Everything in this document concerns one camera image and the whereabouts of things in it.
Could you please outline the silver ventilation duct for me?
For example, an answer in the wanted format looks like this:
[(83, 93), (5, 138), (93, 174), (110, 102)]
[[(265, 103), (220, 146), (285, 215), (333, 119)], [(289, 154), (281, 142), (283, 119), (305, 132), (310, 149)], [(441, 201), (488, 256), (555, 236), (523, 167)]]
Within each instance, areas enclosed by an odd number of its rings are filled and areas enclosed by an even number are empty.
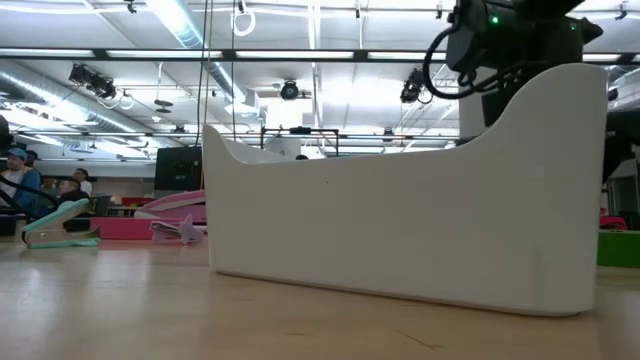
[(229, 101), (244, 102), (246, 93), (235, 84), (223, 65), (213, 60), (213, 51), (205, 44), (204, 30), (194, 20), (184, 0), (144, 0), (148, 9), (160, 20), (179, 44), (197, 50), (203, 67)]
[(79, 89), (67, 88), (11, 60), (0, 60), (0, 89), (16, 90), (13, 102), (36, 105), (48, 115), (72, 124), (97, 122), (100, 126), (122, 132), (151, 132), (151, 129), (107, 109), (94, 97)]

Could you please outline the black station frame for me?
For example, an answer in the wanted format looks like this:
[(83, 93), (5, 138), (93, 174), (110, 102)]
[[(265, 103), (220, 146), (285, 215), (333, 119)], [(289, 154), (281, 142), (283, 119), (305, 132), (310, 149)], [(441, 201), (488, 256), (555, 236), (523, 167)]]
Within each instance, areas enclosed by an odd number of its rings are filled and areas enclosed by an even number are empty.
[(266, 128), (262, 127), (259, 133), (259, 148), (266, 147), (276, 138), (300, 138), (304, 140), (324, 140), (335, 150), (339, 156), (340, 131), (331, 128), (291, 127), (291, 128)]

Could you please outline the green tape roll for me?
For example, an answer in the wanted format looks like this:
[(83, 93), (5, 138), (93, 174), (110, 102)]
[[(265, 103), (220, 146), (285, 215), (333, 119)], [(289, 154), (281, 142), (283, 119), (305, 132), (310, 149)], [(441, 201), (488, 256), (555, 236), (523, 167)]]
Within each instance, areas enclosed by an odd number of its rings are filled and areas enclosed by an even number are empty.
[(640, 231), (601, 230), (597, 264), (640, 269)]

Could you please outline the black overhead light beam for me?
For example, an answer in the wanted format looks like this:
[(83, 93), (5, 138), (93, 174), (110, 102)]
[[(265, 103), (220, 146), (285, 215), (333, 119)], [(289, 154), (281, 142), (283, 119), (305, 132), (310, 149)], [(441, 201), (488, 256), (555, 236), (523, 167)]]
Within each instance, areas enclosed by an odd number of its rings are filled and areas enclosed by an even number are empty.
[(415, 50), (197, 50), (0, 47), (0, 59), (195, 62), (203, 58), (223, 62), (380, 62), (413, 63), (425, 54)]

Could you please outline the white plastic bin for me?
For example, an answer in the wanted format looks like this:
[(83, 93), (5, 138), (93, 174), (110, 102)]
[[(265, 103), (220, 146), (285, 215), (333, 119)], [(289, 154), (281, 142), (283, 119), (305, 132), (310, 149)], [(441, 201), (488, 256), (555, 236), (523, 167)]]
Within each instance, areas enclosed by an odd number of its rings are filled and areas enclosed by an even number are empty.
[(591, 310), (607, 74), (567, 64), (445, 150), (289, 160), (203, 131), (220, 273), (537, 316)]

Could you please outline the black monitor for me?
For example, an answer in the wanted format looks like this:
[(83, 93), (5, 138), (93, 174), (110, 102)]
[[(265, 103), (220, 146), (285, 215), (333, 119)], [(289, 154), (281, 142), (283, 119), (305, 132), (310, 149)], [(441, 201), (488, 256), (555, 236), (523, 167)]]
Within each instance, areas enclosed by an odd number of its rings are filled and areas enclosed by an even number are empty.
[(202, 186), (202, 148), (162, 148), (157, 152), (154, 189), (196, 191)]

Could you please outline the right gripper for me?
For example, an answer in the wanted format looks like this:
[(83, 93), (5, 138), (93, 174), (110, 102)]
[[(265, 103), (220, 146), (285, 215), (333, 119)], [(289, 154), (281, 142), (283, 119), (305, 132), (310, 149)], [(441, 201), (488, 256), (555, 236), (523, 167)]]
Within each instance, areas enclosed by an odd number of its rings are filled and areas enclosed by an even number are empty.
[(512, 69), (481, 88), (481, 102), (485, 127), (491, 127), (520, 88), (520, 71)]

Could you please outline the pink box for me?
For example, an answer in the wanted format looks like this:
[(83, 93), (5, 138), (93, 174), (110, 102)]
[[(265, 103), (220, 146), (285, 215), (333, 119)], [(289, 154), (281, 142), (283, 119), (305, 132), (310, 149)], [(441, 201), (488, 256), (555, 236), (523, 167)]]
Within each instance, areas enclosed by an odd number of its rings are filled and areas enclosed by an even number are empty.
[(188, 215), (192, 216), (194, 223), (207, 222), (204, 190), (168, 195), (151, 201), (134, 213), (135, 218), (144, 219), (185, 219)]

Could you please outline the teal staple remover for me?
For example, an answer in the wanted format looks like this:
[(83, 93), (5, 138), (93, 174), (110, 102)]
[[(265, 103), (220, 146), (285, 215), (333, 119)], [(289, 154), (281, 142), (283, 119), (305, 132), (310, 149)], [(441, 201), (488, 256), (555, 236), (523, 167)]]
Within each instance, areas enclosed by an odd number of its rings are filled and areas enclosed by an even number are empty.
[(24, 226), (21, 239), (30, 249), (98, 246), (99, 226), (83, 231), (68, 231), (64, 227), (66, 222), (81, 214), (90, 213), (92, 209), (89, 199), (66, 201), (54, 212)]

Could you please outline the grey waste bin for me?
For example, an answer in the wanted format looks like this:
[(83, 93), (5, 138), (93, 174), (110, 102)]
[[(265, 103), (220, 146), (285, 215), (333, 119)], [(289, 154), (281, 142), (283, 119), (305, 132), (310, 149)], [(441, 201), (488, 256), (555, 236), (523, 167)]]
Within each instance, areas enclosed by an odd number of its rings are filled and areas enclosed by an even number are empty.
[(101, 194), (91, 198), (93, 205), (93, 215), (97, 217), (106, 217), (109, 215), (111, 206), (111, 195)]

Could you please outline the lavender staple remover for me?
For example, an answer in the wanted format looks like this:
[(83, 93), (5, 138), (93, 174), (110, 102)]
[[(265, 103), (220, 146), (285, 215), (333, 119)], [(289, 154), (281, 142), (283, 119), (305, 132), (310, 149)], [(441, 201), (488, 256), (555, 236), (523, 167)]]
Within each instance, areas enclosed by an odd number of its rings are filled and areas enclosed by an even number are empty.
[(152, 221), (150, 230), (152, 241), (156, 244), (173, 242), (190, 245), (201, 243), (205, 239), (205, 233), (193, 223), (191, 215), (177, 222)]

